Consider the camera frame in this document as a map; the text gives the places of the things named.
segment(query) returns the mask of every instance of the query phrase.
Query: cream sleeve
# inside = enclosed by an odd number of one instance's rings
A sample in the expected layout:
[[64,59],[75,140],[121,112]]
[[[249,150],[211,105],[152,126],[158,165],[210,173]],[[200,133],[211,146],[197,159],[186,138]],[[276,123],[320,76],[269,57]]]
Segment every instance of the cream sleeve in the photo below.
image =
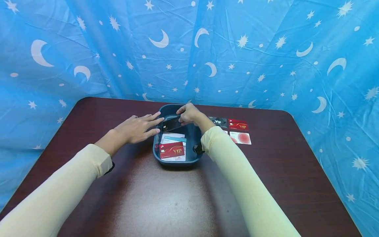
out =
[[300,236],[232,139],[212,127],[201,138],[203,150],[218,165],[236,197],[250,236]]
[[0,236],[56,236],[92,182],[111,167],[108,153],[87,145],[0,222]]

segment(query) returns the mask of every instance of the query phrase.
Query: red circle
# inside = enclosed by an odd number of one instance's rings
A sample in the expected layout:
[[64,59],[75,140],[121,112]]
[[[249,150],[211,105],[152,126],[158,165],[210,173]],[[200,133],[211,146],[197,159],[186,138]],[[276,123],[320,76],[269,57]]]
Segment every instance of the red circle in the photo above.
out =
[[245,144],[250,144],[250,137],[246,133],[238,134],[238,139]]

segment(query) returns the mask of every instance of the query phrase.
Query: white card with red circle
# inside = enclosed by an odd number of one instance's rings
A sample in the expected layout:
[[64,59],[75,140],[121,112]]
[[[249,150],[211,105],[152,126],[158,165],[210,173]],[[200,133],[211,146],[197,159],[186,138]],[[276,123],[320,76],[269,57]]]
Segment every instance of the white card with red circle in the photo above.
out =
[[230,138],[234,141],[234,143],[238,144],[250,144],[250,135],[244,132],[229,132]]

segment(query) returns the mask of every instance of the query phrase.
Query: red vip card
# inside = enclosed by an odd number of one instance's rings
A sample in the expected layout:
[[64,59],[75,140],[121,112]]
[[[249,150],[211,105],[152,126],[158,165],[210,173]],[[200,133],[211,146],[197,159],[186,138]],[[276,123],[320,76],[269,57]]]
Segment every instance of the red vip card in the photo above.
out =
[[183,142],[160,144],[161,159],[184,155]]
[[249,131],[249,128],[247,127],[246,121],[236,120],[236,119],[228,119],[228,123],[229,123],[230,129]]

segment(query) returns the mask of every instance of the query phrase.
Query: finger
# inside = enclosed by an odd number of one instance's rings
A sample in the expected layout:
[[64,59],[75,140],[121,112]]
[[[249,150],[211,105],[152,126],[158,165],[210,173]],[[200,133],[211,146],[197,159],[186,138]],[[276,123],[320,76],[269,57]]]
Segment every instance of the finger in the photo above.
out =
[[160,129],[151,129],[150,131],[147,131],[144,133],[145,140],[149,137],[155,136],[156,134],[160,133]]
[[129,121],[129,120],[131,120],[131,119],[134,119],[134,118],[138,118],[138,116],[137,115],[132,115],[130,118],[128,118],[126,121]]
[[183,113],[184,111],[186,111],[186,105],[183,105],[182,107],[180,107],[180,109],[178,109],[178,111],[176,111],[176,114],[181,114]]
[[149,127],[153,127],[153,126],[157,126],[158,124],[160,124],[161,122],[163,122],[164,118],[158,118],[156,120],[153,120],[153,121],[150,121],[148,123]]
[[156,119],[160,114],[161,114],[161,112],[158,111],[155,114],[150,115],[149,117],[147,117],[145,120],[146,121],[152,121],[152,120]]

